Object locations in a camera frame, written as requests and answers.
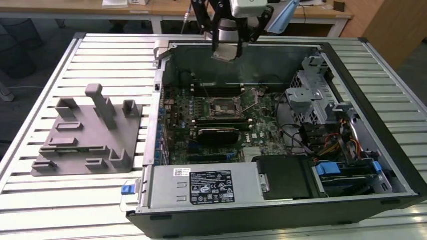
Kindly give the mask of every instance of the wastebasket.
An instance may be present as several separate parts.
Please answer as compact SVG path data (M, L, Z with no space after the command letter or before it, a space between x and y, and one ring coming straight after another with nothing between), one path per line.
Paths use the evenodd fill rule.
M43 40L31 19L0 18L0 25L27 50L42 46Z
M0 35L0 70L12 79L22 79L36 71L35 62L26 49L7 34Z

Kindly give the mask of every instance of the slotted aluminum surface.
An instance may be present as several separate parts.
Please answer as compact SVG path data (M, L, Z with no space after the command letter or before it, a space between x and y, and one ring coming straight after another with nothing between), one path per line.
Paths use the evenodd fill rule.
M200 36L88 34L75 39L3 159L0 181L0 235L8 239L146 239L128 222L119 204L122 185L142 176L156 40L203 40ZM395 72L358 39L264 37L268 42L330 42L422 176L427 177L427 115L419 99ZM59 97L76 97L87 84L103 84L112 104L135 99L144 105L134 171L124 174L32 177L58 113ZM346 91L338 91L347 99ZM127 204L135 206L136 197ZM427 205L393 210L345 226L319 226L236 233L192 239L426 239Z

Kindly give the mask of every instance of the box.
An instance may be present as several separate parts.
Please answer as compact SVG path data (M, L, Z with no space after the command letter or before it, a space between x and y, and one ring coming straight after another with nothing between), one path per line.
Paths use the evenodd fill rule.
M128 4L147 5L150 0L128 0Z

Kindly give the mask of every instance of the sticker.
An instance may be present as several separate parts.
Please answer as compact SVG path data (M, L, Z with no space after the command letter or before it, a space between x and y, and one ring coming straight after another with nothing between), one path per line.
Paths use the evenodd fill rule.
M131 14L150 14L150 11L130 11Z
M190 202L192 205L234 203L232 171L191 172Z
M174 168L174 177L188 177L191 172L191 168Z

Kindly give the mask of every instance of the white box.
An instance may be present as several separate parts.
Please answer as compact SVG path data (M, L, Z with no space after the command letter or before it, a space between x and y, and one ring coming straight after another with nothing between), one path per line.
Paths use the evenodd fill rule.
M128 0L130 4L147 5L150 0Z
M103 9L123 9L128 7L127 0L103 0L102 8Z

